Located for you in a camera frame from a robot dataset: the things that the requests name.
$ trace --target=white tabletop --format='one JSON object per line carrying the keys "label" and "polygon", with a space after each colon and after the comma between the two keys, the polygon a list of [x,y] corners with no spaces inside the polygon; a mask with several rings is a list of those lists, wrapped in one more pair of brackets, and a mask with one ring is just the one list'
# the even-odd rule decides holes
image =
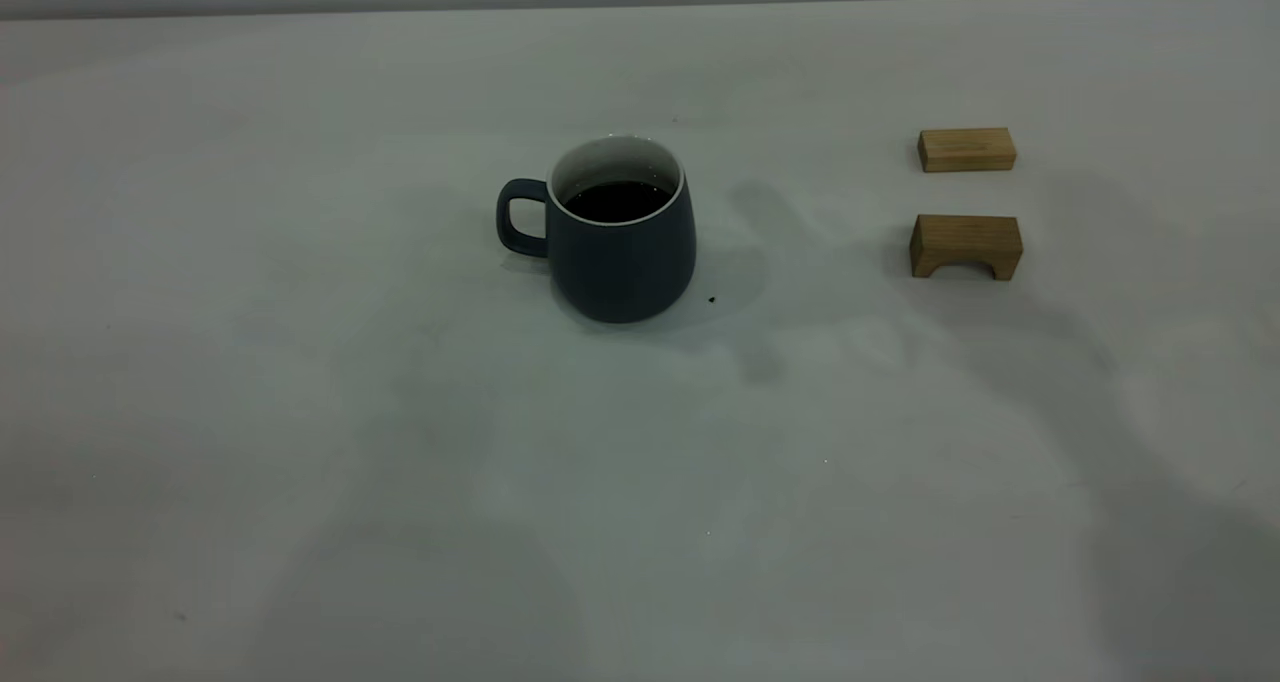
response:
{"label": "white tabletop", "polygon": [[[1280,0],[4,23],[0,678],[1276,678],[1277,38]],[[969,125],[1015,170],[924,175]],[[612,131],[699,225],[630,328],[493,230]],[[910,278],[919,212],[1019,218],[1014,282]]]}

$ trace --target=coffee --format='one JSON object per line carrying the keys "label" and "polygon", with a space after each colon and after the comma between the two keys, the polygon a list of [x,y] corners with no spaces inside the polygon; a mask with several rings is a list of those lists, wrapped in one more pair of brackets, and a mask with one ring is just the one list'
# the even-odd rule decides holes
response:
{"label": "coffee", "polygon": [[573,194],[564,209],[590,221],[632,221],[658,212],[671,193],[648,182],[605,182]]}

